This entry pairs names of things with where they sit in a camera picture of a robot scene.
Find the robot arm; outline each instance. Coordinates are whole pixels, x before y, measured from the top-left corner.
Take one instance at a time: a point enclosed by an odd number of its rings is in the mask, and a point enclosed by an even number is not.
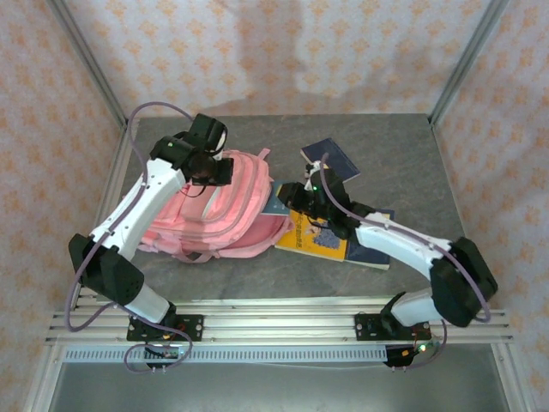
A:
[[[331,169],[324,170],[325,185],[320,174],[320,162],[308,166],[305,185],[283,185],[279,199],[290,209],[326,220],[339,238],[382,251],[413,267],[431,283],[419,292],[396,295],[382,310],[381,323],[391,336],[436,319],[466,327],[481,308],[474,289],[485,301],[497,292],[498,285],[473,241],[437,239],[399,225],[369,206],[352,202]],[[325,188],[350,213],[337,208]],[[460,266],[474,285],[460,273]]]
[[[136,181],[112,214],[88,237],[77,234],[70,241],[69,252],[77,270],[95,240],[108,233],[81,277],[83,286],[149,322],[176,327],[175,306],[145,284],[143,273],[130,260],[154,218],[185,184],[231,183],[232,159],[221,158],[226,133],[221,122],[198,114],[189,131],[165,136],[155,144],[147,174]],[[112,229],[115,221],[118,224]]]

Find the white wall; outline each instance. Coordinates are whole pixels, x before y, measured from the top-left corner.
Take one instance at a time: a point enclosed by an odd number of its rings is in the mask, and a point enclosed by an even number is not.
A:
[[[0,11],[0,410],[22,410],[118,127],[43,0]]]
[[[212,114],[430,112],[488,3],[69,0],[126,112]]]
[[[513,0],[438,137],[464,225],[549,405],[549,7]]]

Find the dark blue book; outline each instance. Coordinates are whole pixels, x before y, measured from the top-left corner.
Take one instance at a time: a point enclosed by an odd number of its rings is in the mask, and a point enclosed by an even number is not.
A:
[[[329,155],[326,164],[344,182],[360,174],[360,170],[351,162],[351,159],[349,159],[331,137],[301,149],[301,155],[309,163],[321,160],[325,153]]]
[[[392,221],[395,219],[394,210],[378,209],[377,211],[384,214]],[[369,266],[371,268],[387,270],[390,264],[390,256],[382,251],[363,247],[355,242],[348,242],[345,261],[354,264],[363,264],[364,266]]]
[[[262,215],[290,215],[290,209],[284,206],[284,203],[277,197],[281,186],[288,183],[287,180],[275,180],[271,182],[271,194],[268,196],[267,204],[263,208]]]

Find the mounting plate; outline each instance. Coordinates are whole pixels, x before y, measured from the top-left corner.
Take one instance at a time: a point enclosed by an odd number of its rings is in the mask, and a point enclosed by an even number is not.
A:
[[[416,324],[415,326],[406,328],[402,326],[399,330],[391,335],[381,323],[381,315],[379,313],[358,313],[354,315],[354,331],[357,341],[429,341],[431,340],[431,329],[429,324]]]
[[[181,329],[189,335],[192,342],[200,342],[204,330],[203,315],[175,315],[176,325],[174,329]],[[128,334],[126,340],[129,342],[185,342],[186,339],[180,335],[173,335],[144,324],[139,319],[130,317]]]

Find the book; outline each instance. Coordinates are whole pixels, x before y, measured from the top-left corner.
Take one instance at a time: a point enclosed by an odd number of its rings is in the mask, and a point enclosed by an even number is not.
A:
[[[309,163],[321,160],[325,153],[329,155],[326,164],[343,182],[360,175],[360,170],[331,137],[301,148],[301,155]]]
[[[385,217],[392,221],[395,219],[394,210],[378,209],[377,212],[385,215]],[[382,270],[387,270],[390,265],[390,256],[388,254],[369,247],[364,247],[355,242],[349,242],[345,260],[353,264],[363,264],[364,266]]]
[[[379,209],[391,220],[395,218],[395,211]],[[390,256],[374,249],[363,247],[355,242],[339,239],[328,229],[323,219],[311,220],[293,210],[290,211],[294,228],[285,233],[274,246],[277,249],[295,251],[309,256],[362,264],[364,266],[387,270],[390,264]]]
[[[282,185],[289,183],[286,180],[275,180],[271,182],[271,194],[268,195],[267,203],[261,212],[262,215],[290,215],[290,209],[278,198],[278,193],[281,191]]]

